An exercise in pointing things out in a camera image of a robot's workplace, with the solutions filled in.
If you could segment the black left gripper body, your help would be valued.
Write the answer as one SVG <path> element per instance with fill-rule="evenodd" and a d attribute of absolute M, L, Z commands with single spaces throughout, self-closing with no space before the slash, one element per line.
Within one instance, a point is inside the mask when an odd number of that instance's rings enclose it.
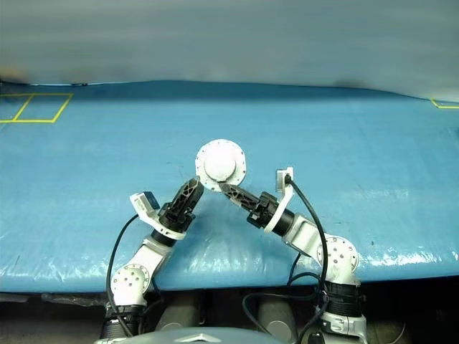
<path fill-rule="evenodd" d="M 195 206 L 195 202 L 182 208 L 173 205 L 172 202 L 165 203 L 158 213 L 158 220 L 166 228 L 178 233 L 184 233 L 195 219 L 193 214 Z"/>

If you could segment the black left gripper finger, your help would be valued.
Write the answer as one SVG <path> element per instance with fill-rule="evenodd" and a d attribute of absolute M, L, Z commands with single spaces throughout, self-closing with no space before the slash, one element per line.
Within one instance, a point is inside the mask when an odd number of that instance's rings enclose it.
<path fill-rule="evenodd" d="M 188 180 L 177 192 L 171 202 L 173 212 L 193 212 L 199 202 L 199 180 Z"/>
<path fill-rule="evenodd" d="M 188 180 L 181 188 L 181 209 L 185 214 L 193 212 L 204 193 L 204 186 L 195 178 Z"/>

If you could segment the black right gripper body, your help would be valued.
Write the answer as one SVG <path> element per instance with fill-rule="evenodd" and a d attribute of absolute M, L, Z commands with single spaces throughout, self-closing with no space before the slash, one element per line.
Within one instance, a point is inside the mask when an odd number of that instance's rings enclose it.
<path fill-rule="evenodd" d="M 249 208 L 247 221 L 257 228 L 265 228 L 273 218 L 277 208 L 277 198 L 263 191 L 257 201 Z"/>

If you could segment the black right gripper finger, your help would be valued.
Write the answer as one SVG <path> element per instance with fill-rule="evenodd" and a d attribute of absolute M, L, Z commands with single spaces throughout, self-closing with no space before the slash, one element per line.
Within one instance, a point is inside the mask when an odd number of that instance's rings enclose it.
<path fill-rule="evenodd" d="M 239 186 L 228 183 L 220 183 L 219 187 L 222 193 L 231 201 L 239 203 L 258 203 L 260 201 L 258 197 Z"/>
<path fill-rule="evenodd" d="M 248 192 L 230 191 L 225 196 L 236 206 L 252 212 L 257 206 L 257 197 Z"/>

